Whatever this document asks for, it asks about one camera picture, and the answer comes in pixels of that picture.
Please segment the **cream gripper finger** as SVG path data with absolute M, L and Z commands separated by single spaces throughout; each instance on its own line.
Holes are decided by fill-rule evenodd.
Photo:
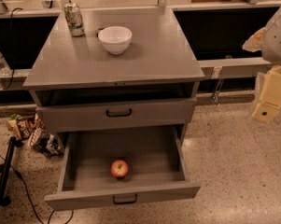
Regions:
M 249 52 L 256 52 L 261 50 L 262 39 L 265 31 L 265 28 L 260 28 L 255 34 L 253 34 L 248 40 L 245 41 L 242 49 Z
M 275 66 L 263 76 L 260 95 L 252 119 L 262 123 L 273 120 L 281 111 L 281 66 Z

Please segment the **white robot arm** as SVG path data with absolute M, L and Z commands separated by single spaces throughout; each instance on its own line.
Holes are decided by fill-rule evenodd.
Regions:
M 266 74 L 258 75 L 260 92 L 252 112 L 253 120 L 268 123 L 281 110 L 281 7 L 242 48 L 250 52 L 260 50 L 262 58 L 273 65 Z

